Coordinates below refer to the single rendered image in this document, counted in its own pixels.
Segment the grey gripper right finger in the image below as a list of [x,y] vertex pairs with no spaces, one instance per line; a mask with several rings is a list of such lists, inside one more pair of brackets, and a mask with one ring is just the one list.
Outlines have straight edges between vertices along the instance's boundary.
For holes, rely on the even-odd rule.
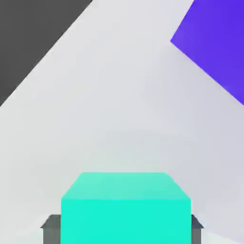
[[192,214],[191,244],[202,244],[202,229],[204,229],[204,226]]

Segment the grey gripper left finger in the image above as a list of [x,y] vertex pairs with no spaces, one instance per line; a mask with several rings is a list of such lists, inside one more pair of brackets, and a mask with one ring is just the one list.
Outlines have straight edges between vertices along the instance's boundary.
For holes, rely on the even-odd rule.
[[60,214],[51,214],[40,228],[43,230],[43,244],[61,244]]

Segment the small turquoise cube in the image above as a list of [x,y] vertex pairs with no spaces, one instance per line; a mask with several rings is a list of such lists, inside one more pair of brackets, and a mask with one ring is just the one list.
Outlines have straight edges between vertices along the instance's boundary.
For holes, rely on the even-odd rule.
[[191,224],[166,173],[81,173],[61,198],[61,244],[191,244]]

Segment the large purple box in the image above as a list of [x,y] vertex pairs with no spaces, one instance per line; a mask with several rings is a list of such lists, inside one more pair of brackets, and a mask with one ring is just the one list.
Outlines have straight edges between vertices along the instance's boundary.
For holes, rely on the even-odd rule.
[[171,43],[244,105],[244,0],[193,0]]

